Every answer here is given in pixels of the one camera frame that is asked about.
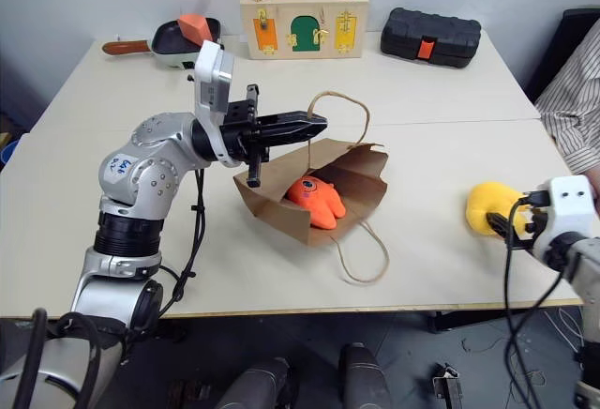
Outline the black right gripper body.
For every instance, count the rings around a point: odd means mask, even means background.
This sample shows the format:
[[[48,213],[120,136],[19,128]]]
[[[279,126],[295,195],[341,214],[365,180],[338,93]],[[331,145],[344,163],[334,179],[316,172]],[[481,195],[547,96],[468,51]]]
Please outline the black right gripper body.
[[[532,247],[548,224],[545,210],[530,205],[517,205],[508,213],[508,246]]]

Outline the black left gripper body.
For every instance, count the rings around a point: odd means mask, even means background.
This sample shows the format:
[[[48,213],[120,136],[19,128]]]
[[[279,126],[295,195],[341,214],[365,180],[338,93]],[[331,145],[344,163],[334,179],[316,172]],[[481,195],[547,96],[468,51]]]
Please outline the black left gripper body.
[[[229,156],[248,166],[247,185],[261,185],[262,164],[269,160],[269,146],[263,144],[258,117],[259,87],[247,86],[246,98],[229,103],[221,134]]]

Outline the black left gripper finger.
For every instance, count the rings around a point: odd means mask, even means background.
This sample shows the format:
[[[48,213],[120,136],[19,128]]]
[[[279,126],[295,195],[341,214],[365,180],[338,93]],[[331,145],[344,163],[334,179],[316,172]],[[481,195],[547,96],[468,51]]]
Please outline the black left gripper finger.
[[[258,117],[261,132],[322,132],[328,127],[325,117],[293,111]]]
[[[258,136],[263,146],[280,146],[307,142],[324,130],[324,127],[263,128]]]

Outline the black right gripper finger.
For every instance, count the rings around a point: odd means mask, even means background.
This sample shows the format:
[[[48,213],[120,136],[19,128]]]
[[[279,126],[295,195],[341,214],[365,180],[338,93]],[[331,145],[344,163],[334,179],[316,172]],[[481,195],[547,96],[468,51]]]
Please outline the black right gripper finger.
[[[487,212],[486,222],[492,235],[508,236],[514,230],[509,218],[498,212]]]

